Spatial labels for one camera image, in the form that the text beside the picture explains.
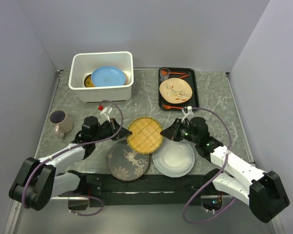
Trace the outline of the olive fluted plate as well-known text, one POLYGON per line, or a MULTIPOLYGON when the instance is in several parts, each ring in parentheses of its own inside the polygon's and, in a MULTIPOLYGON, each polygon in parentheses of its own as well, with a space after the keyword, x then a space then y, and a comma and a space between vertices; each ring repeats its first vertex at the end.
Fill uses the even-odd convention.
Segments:
POLYGON ((127 137, 130 148, 140 154, 151 154, 163 143, 161 124, 151 117, 139 117, 131 122, 128 129, 132 132, 127 137))

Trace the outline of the blue plastic plate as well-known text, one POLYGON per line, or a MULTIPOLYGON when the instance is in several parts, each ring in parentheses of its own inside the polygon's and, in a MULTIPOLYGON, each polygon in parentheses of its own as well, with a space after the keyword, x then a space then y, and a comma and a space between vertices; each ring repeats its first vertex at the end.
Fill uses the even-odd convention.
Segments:
POLYGON ((126 75, 114 66, 102 66, 91 74, 91 81, 95 87, 122 86, 126 82, 126 75))

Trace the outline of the yellow patterned small plate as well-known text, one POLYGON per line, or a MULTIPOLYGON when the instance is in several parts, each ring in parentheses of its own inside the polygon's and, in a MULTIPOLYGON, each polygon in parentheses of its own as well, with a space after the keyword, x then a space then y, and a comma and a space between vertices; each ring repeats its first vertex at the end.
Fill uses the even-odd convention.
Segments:
POLYGON ((93 82, 91 80, 91 74, 89 74, 88 76, 85 77, 84 86, 87 87, 87 88, 94 87, 94 84, 93 84, 93 82))

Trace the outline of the cream green leaf plate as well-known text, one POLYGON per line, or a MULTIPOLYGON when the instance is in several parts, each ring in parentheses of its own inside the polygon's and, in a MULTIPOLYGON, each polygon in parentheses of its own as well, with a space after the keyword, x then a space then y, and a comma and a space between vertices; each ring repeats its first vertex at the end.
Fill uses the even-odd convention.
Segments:
POLYGON ((131 82, 131 73, 130 72, 127 72, 127 71, 126 71, 126 73, 127 73, 128 77, 129 77, 129 83, 128 83, 128 85, 129 85, 130 82, 131 82))

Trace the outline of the pink plastic plate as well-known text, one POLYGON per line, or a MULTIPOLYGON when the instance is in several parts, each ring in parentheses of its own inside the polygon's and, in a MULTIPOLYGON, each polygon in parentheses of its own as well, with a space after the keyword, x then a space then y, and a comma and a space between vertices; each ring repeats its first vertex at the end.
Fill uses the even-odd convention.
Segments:
POLYGON ((124 75, 125 75, 125 82, 124 82, 124 85, 128 85, 128 83, 129 83, 129 77, 128 77, 128 75, 127 75, 127 73, 126 72, 123 72, 124 73, 124 75))

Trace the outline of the white plastic bin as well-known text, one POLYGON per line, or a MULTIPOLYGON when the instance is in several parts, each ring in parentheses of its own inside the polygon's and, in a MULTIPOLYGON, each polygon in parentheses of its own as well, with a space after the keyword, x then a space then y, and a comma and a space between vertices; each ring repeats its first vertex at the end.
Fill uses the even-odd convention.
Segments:
POLYGON ((99 102, 103 99, 112 101, 129 100, 133 83, 133 57, 128 51, 79 53, 73 57, 68 86, 82 102, 99 102), (123 72, 130 72, 130 84, 110 87, 85 87, 85 77, 102 66, 114 66, 123 72))

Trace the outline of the white ribbed deep plate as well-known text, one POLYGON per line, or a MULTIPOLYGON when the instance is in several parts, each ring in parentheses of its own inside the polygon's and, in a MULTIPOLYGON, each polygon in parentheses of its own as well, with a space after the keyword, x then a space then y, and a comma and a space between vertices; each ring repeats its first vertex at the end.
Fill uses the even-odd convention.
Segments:
POLYGON ((167 172, 177 174, 190 167, 195 160, 195 153, 187 142, 175 142, 165 138, 152 158, 156 159, 167 172))

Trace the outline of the dark brown rimmed plate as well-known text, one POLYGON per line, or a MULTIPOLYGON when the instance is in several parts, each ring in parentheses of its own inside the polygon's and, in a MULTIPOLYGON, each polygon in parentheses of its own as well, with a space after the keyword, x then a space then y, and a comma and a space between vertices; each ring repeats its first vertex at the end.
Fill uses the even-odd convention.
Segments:
POLYGON ((121 181, 133 181, 140 178, 147 171, 149 162, 149 155, 132 150, 126 140, 114 144, 106 159, 109 172, 121 181))

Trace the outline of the beige bird pattern plate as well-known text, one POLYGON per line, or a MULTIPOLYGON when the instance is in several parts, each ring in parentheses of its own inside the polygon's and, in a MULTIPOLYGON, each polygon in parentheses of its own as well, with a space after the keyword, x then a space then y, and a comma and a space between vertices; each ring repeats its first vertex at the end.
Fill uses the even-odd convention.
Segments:
POLYGON ((180 78, 169 78, 159 86, 160 95, 171 104, 181 104, 191 99, 191 86, 180 78))

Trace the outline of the white bottom plate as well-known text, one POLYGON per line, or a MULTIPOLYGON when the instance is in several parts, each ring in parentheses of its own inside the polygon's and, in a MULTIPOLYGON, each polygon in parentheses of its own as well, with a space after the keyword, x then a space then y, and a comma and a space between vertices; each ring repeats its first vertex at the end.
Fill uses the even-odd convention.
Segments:
POLYGON ((160 173, 162 173, 163 175, 168 176, 168 177, 172 177, 172 178, 177 178, 177 177, 182 177, 182 176, 187 175, 192 170, 194 163, 195 163, 195 160, 192 161, 192 164, 190 165, 190 167, 188 169, 186 169, 184 172, 177 173, 177 174, 167 172, 156 159, 153 159, 153 163, 154 163, 155 167, 158 169, 158 171, 160 173))

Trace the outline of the pink ceramic mug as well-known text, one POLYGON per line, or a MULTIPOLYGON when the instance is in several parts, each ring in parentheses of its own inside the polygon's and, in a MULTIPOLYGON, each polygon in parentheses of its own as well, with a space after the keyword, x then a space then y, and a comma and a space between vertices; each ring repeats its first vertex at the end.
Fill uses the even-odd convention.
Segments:
POLYGON ((73 129, 73 122, 64 110, 53 111, 49 121, 54 125, 54 132, 58 138, 64 138, 64 135, 73 129))

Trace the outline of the clear drinking glass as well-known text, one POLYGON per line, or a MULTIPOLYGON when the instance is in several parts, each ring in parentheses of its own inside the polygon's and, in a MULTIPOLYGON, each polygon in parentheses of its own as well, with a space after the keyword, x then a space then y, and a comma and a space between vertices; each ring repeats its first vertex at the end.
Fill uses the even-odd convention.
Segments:
POLYGON ((162 68, 159 74, 160 74, 160 81, 163 82, 169 78, 170 70, 168 68, 162 68))

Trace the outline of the orange plastic spoon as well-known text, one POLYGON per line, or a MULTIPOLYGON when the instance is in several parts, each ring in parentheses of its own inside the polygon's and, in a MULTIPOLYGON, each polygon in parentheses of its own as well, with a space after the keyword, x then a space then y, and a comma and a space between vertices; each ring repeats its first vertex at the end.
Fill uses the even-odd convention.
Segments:
POLYGON ((166 70, 160 70, 161 75, 185 75, 186 73, 182 73, 182 72, 171 72, 171 71, 166 71, 166 70))

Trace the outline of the black serving tray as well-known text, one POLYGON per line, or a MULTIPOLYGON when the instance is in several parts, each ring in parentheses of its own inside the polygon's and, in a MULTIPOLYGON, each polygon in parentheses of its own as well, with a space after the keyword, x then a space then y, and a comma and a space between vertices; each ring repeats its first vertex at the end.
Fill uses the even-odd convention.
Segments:
MULTIPOLYGON (((160 70, 162 68, 160 68, 158 70, 158 88, 159 88, 160 84, 162 83, 160 81, 160 74, 159 74, 160 70)), ((197 86, 196 86, 196 76, 195 76, 194 70, 192 70, 190 68, 177 68, 177 67, 166 67, 166 68, 168 68, 171 72, 182 72, 182 73, 186 73, 186 75, 190 74, 189 77, 182 78, 182 80, 186 81, 191 86, 191 88, 193 90, 193 95, 192 95, 191 99, 188 100, 187 102, 184 102, 181 104, 171 104, 171 103, 168 103, 167 101, 165 101, 164 98, 160 95, 160 92, 158 91, 158 105, 159 105, 159 107, 165 111, 178 111, 178 110, 177 109, 165 109, 162 107, 163 104, 170 105, 170 106, 177 106, 177 107, 186 107, 186 106, 199 107, 199 98, 198 98, 198 92, 197 92, 197 86)), ((184 76, 184 75, 170 74, 169 78, 179 78, 181 76, 184 76)))

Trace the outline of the aluminium frame rail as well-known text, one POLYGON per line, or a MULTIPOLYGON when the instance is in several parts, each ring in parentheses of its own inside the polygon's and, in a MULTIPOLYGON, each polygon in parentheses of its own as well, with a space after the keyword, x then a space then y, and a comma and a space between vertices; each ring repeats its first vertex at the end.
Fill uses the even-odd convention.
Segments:
POLYGON ((237 116, 238 116, 239 123, 240 123, 240 126, 241 126, 242 136, 243 136, 244 144, 245 144, 245 147, 246 147, 246 150, 247 150, 247 153, 248 153, 249 161, 250 161, 251 164, 255 165, 255 161, 254 161, 254 158, 253 158, 253 155, 252 155, 250 144, 249 144, 249 141, 248 141, 245 129, 244 129, 244 125, 243 125, 243 122, 242 122, 242 119, 241 119, 241 116, 240 116, 240 113, 239 113, 239 110, 238 110, 238 106, 237 106, 237 103, 236 103, 236 100, 235 100, 235 97, 234 97, 233 89, 232 89, 231 84, 230 84, 230 79, 229 79, 230 72, 225 72, 225 74, 226 74, 226 77, 227 77, 227 80, 228 80, 228 84, 229 84, 230 92, 231 92, 231 95, 232 95, 233 103, 235 105, 237 116))

